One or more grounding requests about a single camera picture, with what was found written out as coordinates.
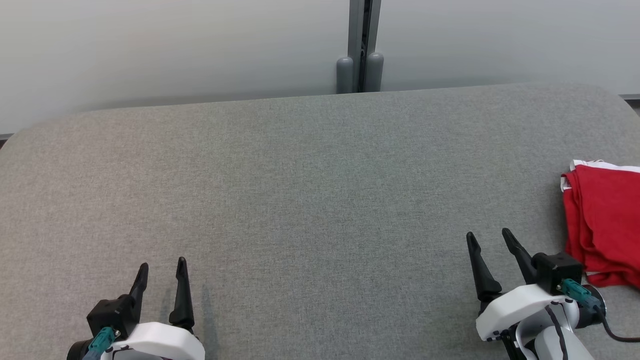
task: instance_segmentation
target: folded red cloth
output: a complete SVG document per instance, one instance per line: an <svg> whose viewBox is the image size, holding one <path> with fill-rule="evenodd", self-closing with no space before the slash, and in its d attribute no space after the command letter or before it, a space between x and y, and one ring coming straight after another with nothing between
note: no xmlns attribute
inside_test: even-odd
<svg viewBox="0 0 640 360"><path fill-rule="evenodd" d="M576 163L563 175L567 253L584 264L591 284L640 288L640 173Z"/></svg>

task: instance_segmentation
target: teal cable connector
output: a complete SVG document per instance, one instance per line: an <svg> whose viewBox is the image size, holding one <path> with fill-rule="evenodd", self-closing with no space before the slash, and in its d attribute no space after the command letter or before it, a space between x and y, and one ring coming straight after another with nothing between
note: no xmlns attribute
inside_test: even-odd
<svg viewBox="0 0 640 360"><path fill-rule="evenodd" d="M593 296L589 290L571 279L562 281L561 291L593 313L595 313L594 306L600 307L602 305L600 299Z"/></svg>
<svg viewBox="0 0 640 360"><path fill-rule="evenodd" d="M82 360L100 360L102 354L113 344L119 334L120 332L114 332L112 327L103 327L89 344L89 352Z"/></svg>

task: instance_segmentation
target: cable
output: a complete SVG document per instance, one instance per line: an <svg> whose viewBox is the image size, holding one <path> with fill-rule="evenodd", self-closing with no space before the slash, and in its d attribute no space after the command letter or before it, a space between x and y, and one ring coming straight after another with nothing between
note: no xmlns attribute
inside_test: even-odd
<svg viewBox="0 0 640 360"><path fill-rule="evenodd" d="M607 322L607 318L602 313L602 310L600 310L600 307L599 306L593 306L593 309L596 311L596 313L598 314L598 316L602 320L602 325L604 326L604 330L607 332L607 334L613 340L621 341L623 343L640 343L640 338L622 338L621 336L615 335L611 331L611 328L609 327L609 323Z"/></svg>
<svg viewBox="0 0 640 360"><path fill-rule="evenodd" d="M545 310L551 317L551 322L554 323L554 327L556 327L556 332L558 333L558 337L560 337L560 350L562 350L562 360L569 360L569 355L566 352L566 343L564 342L564 334L562 333L562 328L560 328L560 323L556 318L556 314L551 310L549 305L545 306Z"/></svg>

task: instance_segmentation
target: gray tablecloth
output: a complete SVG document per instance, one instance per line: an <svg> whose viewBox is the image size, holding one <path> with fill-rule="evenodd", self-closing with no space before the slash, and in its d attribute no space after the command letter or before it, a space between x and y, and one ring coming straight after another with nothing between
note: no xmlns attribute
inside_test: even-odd
<svg viewBox="0 0 640 360"><path fill-rule="evenodd" d="M64 359L85 316L150 266L142 320L191 276L208 359L505 359L483 343L465 233L505 290L500 229L566 239L572 159L640 165L640 119L581 85L504 85L83 113L0 151L0 358ZM640 295L603 290L614 331ZM597 359L639 345L601 326Z"/></svg>

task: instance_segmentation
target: white wall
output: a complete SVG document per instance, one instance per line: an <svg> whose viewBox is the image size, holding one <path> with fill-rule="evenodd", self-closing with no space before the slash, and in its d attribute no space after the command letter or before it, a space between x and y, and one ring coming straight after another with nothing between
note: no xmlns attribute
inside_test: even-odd
<svg viewBox="0 0 640 360"><path fill-rule="evenodd" d="M0 134L79 110L335 93L345 0L0 0Z"/></svg>
<svg viewBox="0 0 640 360"><path fill-rule="evenodd" d="M382 90L576 81L640 94L638 0L382 0Z"/></svg>

